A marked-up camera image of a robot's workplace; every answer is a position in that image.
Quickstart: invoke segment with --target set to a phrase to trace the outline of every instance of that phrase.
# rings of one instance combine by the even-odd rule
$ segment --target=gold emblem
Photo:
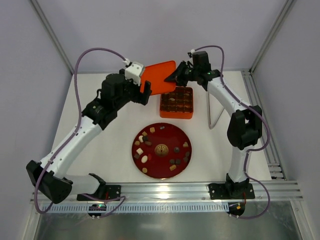
[[[164,157],[166,155],[168,155],[169,153],[169,148],[164,145],[164,144],[159,144],[155,147],[154,152],[156,155],[158,155],[159,157]]]

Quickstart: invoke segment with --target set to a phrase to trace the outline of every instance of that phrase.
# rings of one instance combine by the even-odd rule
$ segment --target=metal grate
[[[80,214],[80,213],[97,213],[97,211],[89,210],[92,203],[65,203],[53,205],[48,211],[51,214]],[[99,213],[107,213],[113,210],[118,203],[107,203],[105,211]],[[42,210],[49,206],[48,203],[43,204]],[[115,212],[118,214],[128,213],[209,213],[209,212],[228,212],[229,206],[227,202],[182,202],[182,203],[124,203]]]

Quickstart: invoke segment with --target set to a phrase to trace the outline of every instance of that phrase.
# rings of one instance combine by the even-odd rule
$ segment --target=workstation enclosure
[[[318,9],[316,0],[5,0],[0,8],[3,239],[319,239]],[[220,116],[214,97],[208,112],[206,93],[190,84],[192,119],[161,119],[160,96],[152,96],[146,107],[130,103],[71,166],[69,174],[94,171],[121,185],[127,199],[117,214],[88,220],[88,203],[75,196],[38,214],[25,167],[51,152],[77,121],[73,73],[79,55],[102,47],[146,66],[170,60],[178,65],[191,49],[205,45],[223,47],[226,81],[261,106],[269,124],[270,144],[249,166],[270,193],[269,210],[254,220],[235,219],[226,214],[227,201],[210,200],[208,184],[223,182],[230,167],[230,117]],[[219,69],[221,53],[206,51],[212,68]],[[88,54],[78,75],[82,107],[106,73],[121,68],[112,54]],[[219,119],[213,130],[208,113]],[[134,168],[131,136],[161,121],[185,131],[193,152],[184,172],[156,180]],[[265,141],[264,132],[258,144]],[[256,198],[247,200],[244,216],[261,213],[268,203],[264,189],[252,184]],[[50,203],[41,194],[39,199],[42,206]]]

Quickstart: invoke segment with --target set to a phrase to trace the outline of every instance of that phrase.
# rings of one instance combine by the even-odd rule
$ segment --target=round red tray
[[[144,138],[140,142],[139,136],[143,135],[146,135],[147,140]],[[192,147],[188,136],[180,128],[161,122],[142,129],[134,138],[131,152],[135,165],[143,174],[156,179],[167,179],[186,169],[191,159]],[[142,162],[144,156],[148,157],[145,163]]]

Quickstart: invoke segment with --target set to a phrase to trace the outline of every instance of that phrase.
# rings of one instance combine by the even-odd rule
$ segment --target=gray floor
[[[266,206],[247,203],[246,216]],[[86,214],[41,217],[35,240],[301,240],[290,202],[272,202],[254,220],[228,217],[224,212],[115,214],[100,220]]]

